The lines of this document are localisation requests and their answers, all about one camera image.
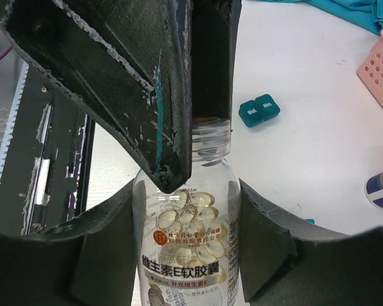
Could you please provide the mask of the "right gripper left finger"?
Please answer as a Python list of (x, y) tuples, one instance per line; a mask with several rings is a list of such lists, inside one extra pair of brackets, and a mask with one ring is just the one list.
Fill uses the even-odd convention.
[(129, 305), (136, 247), (131, 185), (40, 234), (0, 233), (0, 305)]

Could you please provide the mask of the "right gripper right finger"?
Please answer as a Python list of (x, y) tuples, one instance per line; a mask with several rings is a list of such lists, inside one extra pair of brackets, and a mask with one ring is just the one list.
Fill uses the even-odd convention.
[(345, 235), (241, 184), (239, 265), (250, 305), (383, 305), (383, 226)]

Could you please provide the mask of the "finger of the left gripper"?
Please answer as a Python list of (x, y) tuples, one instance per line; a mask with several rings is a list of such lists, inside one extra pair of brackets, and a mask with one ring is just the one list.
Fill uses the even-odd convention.
[(0, 1), (0, 30), (171, 193), (191, 175), (191, 14), (191, 1)]
[(240, 0), (194, 1), (191, 99), (194, 119), (231, 119)]

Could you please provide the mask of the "clear vitamin pill bottle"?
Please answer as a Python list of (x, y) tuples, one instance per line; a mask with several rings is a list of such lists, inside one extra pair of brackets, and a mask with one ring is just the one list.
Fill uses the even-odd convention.
[(133, 223), (142, 305), (235, 305), (241, 187), (228, 119), (193, 122), (191, 177), (172, 193), (140, 171)]

